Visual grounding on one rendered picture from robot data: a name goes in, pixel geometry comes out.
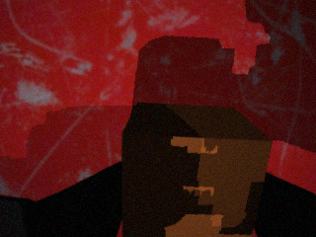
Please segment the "orange block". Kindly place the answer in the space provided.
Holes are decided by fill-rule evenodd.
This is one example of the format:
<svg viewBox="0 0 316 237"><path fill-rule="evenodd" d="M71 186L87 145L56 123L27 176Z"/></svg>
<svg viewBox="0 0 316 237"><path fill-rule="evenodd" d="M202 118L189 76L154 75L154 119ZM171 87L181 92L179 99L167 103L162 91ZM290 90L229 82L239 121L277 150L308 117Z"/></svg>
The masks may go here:
<svg viewBox="0 0 316 237"><path fill-rule="evenodd" d="M121 134L122 237L252 237L271 145L235 108L137 103Z"/></svg>

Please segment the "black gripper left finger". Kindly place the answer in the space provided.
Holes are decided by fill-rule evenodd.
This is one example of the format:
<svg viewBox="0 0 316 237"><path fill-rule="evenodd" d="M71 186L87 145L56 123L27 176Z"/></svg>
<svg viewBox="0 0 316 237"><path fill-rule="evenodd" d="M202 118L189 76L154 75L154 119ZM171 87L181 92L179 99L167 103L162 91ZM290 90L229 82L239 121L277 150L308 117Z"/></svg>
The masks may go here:
<svg viewBox="0 0 316 237"><path fill-rule="evenodd" d="M0 196L0 237L117 237L121 217L121 161L38 201Z"/></svg>

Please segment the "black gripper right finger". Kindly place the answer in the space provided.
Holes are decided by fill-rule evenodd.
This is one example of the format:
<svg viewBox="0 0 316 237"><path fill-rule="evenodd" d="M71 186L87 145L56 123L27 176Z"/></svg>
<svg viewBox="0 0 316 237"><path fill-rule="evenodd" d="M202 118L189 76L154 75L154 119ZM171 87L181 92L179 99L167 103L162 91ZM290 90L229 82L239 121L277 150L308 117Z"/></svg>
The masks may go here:
<svg viewBox="0 0 316 237"><path fill-rule="evenodd" d="M316 237L316 195L266 173L254 228L258 237Z"/></svg>

